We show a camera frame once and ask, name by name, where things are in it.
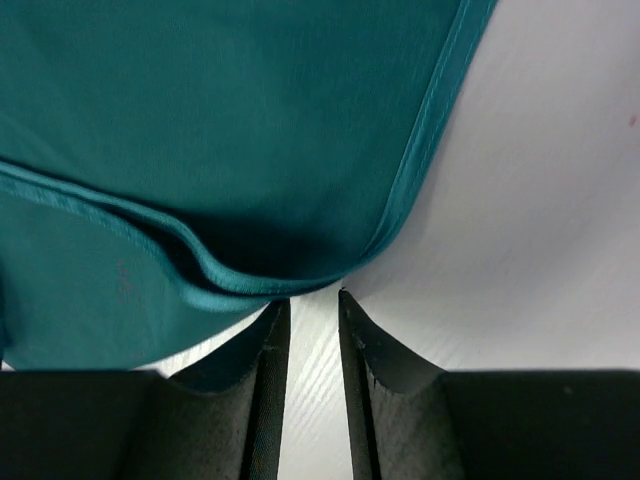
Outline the teal cloth napkin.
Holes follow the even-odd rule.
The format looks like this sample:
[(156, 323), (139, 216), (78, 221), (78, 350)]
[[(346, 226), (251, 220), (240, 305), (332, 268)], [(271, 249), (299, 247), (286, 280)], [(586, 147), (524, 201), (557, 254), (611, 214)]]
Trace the teal cloth napkin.
[(406, 221), (490, 1), (5, 1), (1, 348), (131, 369)]

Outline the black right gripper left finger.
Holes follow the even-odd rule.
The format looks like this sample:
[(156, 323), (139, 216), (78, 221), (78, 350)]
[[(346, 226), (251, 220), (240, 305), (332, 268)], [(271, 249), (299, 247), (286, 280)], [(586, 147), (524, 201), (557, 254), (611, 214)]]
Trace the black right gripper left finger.
[(290, 345), (275, 301), (170, 377), (152, 370), (1, 376), (5, 479), (274, 479)]

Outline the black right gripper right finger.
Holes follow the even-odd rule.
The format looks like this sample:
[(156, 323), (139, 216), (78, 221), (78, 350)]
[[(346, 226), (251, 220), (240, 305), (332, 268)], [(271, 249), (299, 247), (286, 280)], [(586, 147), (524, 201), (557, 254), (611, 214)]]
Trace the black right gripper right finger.
[(638, 477), (636, 371), (447, 371), (338, 303), (355, 478)]

